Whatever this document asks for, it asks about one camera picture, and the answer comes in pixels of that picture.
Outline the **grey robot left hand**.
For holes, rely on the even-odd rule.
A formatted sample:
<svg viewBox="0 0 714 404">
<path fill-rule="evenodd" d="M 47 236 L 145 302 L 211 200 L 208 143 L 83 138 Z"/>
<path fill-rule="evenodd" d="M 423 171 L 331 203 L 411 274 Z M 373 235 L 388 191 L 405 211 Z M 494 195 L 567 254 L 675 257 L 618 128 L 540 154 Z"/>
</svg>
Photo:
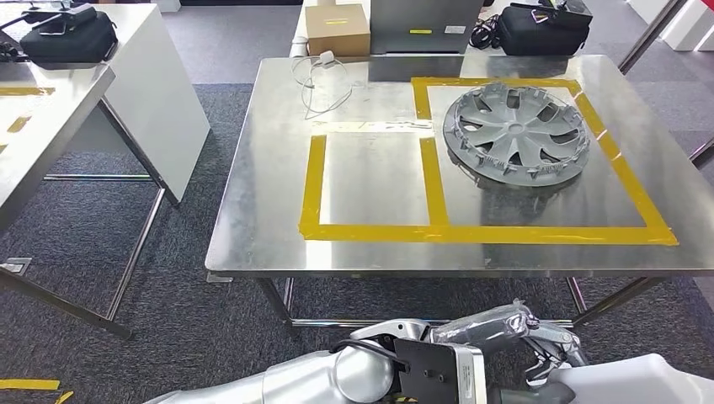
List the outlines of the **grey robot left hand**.
<svg viewBox="0 0 714 404">
<path fill-rule="evenodd" d="M 466 344 L 485 354 L 515 343 L 532 349 L 536 365 L 525 371 L 527 390 L 491 387 L 489 403 L 573 403 L 576 393 L 562 382 L 547 378 L 555 369 L 577 368 L 589 362 L 580 338 L 566 328 L 538 319 L 521 300 L 497 306 L 431 328 L 430 343 Z"/>
</svg>

